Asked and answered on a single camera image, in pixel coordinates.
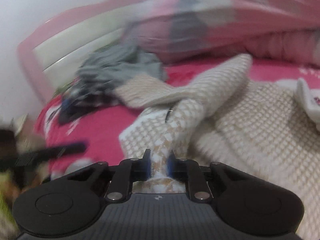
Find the pink floral bed sheet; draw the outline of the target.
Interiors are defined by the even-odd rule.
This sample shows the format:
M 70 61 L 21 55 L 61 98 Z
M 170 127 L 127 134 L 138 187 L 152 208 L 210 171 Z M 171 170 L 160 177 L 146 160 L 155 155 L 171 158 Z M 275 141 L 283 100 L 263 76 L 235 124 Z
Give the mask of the pink floral bed sheet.
M 303 78 L 314 90 L 314 95 L 319 97 L 319 67 L 255 59 L 249 77 L 254 81 L 279 82 L 286 86 L 291 86 L 297 79 Z M 88 147 L 84 154 L 69 155 L 50 161 L 49 174 L 53 179 L 63 176 L 72 163 L 81 167 L 102 160 L 109 165 L 117 165 L 123 160 L 124 155 L 118 137 L 133 123 L 140 114 L 139 110 L 134 111 L 117 105 L 99 109 L 73 122 L 60 125 L 60 107 L 60 96 L 50 100 L 36 121 L 35 132 L 44 136 L 48 146 L 84 141 Z

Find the folded white purple clothes stack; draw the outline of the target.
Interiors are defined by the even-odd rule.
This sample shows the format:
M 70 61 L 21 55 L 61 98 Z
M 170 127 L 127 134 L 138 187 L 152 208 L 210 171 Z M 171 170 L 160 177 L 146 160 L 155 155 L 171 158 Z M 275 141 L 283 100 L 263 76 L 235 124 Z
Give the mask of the folded white purple clothes stack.
M 319 131 L 319 97 L 313 96 L 304 79 L 297 81 L 295 99 Z

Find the dark crumpled garment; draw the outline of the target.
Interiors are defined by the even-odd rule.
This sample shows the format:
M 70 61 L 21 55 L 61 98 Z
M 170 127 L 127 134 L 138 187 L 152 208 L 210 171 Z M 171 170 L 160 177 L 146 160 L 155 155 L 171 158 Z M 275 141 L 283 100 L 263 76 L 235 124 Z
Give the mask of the dark crumpled garment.
M 66 125 L 99 109 L 120 104 L 110 83 L 110 80 L 105 83 L 74 80 L 62 93 L 59 124 Z

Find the pink white bed headboard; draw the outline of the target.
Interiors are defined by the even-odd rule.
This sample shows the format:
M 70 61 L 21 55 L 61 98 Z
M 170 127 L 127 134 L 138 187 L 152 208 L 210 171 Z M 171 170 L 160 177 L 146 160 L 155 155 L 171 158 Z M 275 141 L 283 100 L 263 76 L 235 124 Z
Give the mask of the pink white bed headboard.
M 106 0 L 62 12 L 17 47 L 25 76 L 42 104 L 71 81 L 94 51 L 118 41 L 127 16 L 145 0 Z

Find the pink floral quilt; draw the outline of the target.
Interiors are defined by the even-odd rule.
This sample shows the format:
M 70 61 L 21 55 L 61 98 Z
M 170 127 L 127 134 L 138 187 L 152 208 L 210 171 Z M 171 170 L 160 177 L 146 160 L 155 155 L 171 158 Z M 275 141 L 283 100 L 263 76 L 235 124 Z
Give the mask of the pink floral quilt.
M 123 41 L 164 62 L 210 53 L 319 65 L 319 0 L 147 0 Z

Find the beige white houndstooth knit cardigan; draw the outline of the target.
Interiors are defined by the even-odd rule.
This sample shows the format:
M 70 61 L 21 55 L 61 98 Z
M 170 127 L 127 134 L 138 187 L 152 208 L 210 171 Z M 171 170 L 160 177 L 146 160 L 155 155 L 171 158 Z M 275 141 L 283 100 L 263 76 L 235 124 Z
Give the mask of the beige white houndstooth knit cardigan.
M 116 89 L 142 110 L 119 135 L 128 158 L 151 151 L 151 178 L 136 193 L 182 193 L 170 178 L 169 154 L 201 165 L 219 161 L 297 194 L 303 239 L 319 239 L 319 131 L 295 99 L 295 88 L 248 78 L 252 58 L 241 54 L 189 84 L 172 87 L 146 74 Z

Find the grey crumpled garment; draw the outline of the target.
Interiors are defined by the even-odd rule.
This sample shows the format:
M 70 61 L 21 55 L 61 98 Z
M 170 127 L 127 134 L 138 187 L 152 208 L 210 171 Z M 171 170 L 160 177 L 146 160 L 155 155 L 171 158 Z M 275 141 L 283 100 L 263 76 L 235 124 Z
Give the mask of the grey crumpled garment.
M 96 89 L 114 89 L 139 74 L 167 79 L 156 54 L 133 45 L 114 44 L 93 52 L 77 71 L 77 84 Z

